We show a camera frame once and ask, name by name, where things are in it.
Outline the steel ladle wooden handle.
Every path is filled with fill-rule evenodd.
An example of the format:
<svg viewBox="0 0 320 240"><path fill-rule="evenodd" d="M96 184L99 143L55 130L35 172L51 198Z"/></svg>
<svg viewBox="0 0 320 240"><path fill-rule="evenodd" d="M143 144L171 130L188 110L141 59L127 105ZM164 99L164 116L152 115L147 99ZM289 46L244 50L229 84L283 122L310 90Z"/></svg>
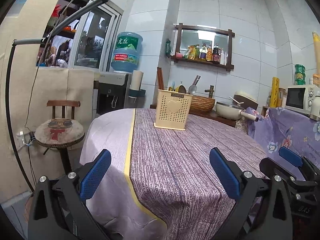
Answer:
<svg viewBox="0 0 320 240"><path fill-rule="evenodd" d="M197 85L198 81L200 80L200 78L201 77L199 75L197 75L195 77L195 80L193 81L193 84L188 89L188 94L194 95L196 93L196 91L197 91L197 86L196 85Z"/></svg>

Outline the cream frying pan with lid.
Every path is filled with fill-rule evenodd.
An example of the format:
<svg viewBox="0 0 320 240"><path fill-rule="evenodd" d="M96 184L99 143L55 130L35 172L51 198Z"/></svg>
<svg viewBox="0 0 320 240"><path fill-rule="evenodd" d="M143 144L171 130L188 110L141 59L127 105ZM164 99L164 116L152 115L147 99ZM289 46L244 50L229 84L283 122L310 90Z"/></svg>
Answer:
<svg viewBox="0 0 320 240"><path fill-rule="evenodd" d="M238 103L237 105L232 105L230 103L225 102L217 102L216 103L216 113L220 117L229 120L240 120L241 118L246 118L248 120L252 120L257 122L259 118L255 115L246 113L245 109L241 107L242 102L237 102L232 98L233 101Z"/></svg>

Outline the woven basket sink basin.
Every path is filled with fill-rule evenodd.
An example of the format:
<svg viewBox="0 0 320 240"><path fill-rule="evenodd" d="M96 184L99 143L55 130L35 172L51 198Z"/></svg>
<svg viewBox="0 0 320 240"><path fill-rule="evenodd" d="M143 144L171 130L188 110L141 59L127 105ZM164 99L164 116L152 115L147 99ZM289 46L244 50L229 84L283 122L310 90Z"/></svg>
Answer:
<svg viewBox="0 0 320 240"><path fill-rule="evenodd" d="M190 105L190 111L207 113L213 110L214 105L214 98L193 95Z"/></svg>

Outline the water dispenser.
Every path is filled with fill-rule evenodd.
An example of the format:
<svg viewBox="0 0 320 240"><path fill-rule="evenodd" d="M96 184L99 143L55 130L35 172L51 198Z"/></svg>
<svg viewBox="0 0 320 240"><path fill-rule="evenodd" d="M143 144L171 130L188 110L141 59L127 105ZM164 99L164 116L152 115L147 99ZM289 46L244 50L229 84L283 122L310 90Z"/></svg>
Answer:
<svg viewBox="0 0 320 240"><path fill-rule="evenodd" d="M100 74L97 114L103 115L129 107L129 88L132 74L105 72Z"/></svg>

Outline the wooden wall shelf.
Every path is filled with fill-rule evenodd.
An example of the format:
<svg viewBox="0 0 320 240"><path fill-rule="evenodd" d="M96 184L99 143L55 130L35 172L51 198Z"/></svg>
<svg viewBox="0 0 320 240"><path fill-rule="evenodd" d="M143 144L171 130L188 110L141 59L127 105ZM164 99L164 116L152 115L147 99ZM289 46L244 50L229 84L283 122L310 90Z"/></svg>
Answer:
<svg viewBox="0 0 320 240"><path fill-rule="evenodd" d="M176 48L171 59L174 62L207 64L228 72L234 69L232 48L235 33L213 27L175 25L177 31Z"/></svg>

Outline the brown wooden chopstick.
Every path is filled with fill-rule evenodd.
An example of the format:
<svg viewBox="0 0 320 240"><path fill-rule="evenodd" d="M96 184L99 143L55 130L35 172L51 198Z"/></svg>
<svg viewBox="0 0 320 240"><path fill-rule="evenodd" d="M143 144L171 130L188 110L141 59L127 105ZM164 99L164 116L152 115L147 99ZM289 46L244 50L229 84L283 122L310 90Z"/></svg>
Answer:
<svg viewBox="0 0 320 240"><path fill-rule="evenodd" d="M161 67L157 67L158 88L164 90L163 73Z"/></svg>

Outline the paper towel roll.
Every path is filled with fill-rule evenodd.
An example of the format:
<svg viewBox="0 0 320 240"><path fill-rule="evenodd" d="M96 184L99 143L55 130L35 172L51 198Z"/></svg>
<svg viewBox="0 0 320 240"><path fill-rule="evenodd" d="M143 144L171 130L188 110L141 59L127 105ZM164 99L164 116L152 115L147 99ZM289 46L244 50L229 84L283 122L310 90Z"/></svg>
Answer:
<svg viewBox="0 0 320 240"><path fill-rule="evenodd" d="M131 85L130 89L131 90L140 90L142 79L143 79L143 72L140 70L134 70L132 73L132 79L131 79Z"/></svg>

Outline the window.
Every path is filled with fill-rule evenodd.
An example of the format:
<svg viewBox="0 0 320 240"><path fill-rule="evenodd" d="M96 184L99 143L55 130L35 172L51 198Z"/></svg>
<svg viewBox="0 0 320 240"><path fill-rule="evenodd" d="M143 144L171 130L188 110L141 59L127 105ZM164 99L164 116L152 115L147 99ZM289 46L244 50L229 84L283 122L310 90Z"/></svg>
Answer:
<svg viewBox="0 0 320 240"><path fill-rule="evenodd" d="M44 30L48 36L55 25L95 0L58 0ZM117 5L108 1L74 19L47 45L39 47L36 63L43 67L109 70L111 54L123 14Z"/></svg>

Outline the wooden chair with cushion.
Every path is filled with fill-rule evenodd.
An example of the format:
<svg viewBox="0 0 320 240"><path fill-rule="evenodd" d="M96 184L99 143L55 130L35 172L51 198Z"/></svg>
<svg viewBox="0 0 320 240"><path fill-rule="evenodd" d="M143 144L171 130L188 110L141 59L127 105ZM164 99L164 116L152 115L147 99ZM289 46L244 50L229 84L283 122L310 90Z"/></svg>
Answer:
<svg viewBox="0 0 320 240"><path fill-rule="evenodd" d="M80 143L85 137L82 124L75 120L75 109L80 101L49 100L52 118L41 124L35 131L35 140L47 149L56 149L60 153L65 174L72 172L68 148Z"/></svg>

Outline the brass faucet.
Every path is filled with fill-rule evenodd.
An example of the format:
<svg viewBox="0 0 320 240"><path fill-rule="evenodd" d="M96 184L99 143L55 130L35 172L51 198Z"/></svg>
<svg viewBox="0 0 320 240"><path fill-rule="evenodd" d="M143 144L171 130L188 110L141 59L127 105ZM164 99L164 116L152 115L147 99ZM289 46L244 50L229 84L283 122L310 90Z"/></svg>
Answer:
<svg viewBox="0 0 320 240"><path fill-rule="evenodd" d="M204 92L208 93L208 97L209 98L213 98L213 96L214 96L214 86L210 85L210 88L209 89L205 89Z"/></svg>

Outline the cream plastic utensil holder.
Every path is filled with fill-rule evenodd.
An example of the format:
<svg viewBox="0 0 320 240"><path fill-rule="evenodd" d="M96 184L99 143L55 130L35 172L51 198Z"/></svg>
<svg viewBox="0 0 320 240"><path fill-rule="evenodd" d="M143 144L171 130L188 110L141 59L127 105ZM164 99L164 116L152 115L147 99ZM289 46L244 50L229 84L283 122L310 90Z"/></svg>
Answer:
<svg viewBox="0 0 320 240"><path fill-rule="evenodd" d="M154 126L184 131L192 98L189 94L159 89Z"/></svg>

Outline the purple floral cloth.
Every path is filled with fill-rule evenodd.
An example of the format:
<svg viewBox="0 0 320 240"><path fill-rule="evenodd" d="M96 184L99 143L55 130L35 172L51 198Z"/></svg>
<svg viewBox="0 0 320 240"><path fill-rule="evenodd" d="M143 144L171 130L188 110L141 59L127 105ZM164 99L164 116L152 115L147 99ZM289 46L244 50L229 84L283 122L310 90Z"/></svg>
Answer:
<svg viewBox="0 0 320 240"><path fill-rule="evenodd" d="M298 180L304 180L299 169L279 155L281 147L308 158L319 167L319 122L285 108L269 108L260 115L248 107L246 113L254 115L258 121L249 120L248 135L265 151L267 156Z"/></svg>

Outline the blue water bottle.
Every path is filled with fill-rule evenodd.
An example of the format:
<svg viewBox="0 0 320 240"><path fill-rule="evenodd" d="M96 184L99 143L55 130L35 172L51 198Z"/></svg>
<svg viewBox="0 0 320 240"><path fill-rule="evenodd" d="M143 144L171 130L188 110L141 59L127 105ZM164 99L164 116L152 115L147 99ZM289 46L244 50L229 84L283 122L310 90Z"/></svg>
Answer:
<svg viewBox="0 0 320 240"><path fill-rule="evenodd" d="M112 53L111 67L115 72L133 73L138 69L143 38L132 32L122 32L117 36Z"/></svg>

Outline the purple striped tablecloth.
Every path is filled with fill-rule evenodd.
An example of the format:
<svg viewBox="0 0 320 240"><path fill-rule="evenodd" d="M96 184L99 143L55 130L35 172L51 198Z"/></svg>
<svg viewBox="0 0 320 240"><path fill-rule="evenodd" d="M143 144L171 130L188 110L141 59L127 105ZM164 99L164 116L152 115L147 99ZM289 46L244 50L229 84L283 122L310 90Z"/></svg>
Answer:
<svg viewBox="0 0 320 240"><path fill-rule="evenodd" d="M214 172L217 147L243 171L261 176L261 146L244 132L190 115L182 131L154 126L153 109L137 109L132 133L130 180L143 211L151 216L131 239L211 239L235 202Z"/></svg>

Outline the white microwave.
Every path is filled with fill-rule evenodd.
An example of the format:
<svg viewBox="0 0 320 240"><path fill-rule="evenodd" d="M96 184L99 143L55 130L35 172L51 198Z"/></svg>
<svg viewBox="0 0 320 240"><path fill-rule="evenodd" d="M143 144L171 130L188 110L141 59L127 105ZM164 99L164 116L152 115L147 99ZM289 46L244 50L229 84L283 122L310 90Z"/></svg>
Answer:
<svg viewBox="0 0 320 240"><path fill-rule="evenodd" d="M285 108L308 115L315 97L319 95L316 85L294 85L287 88Z"/></svg>

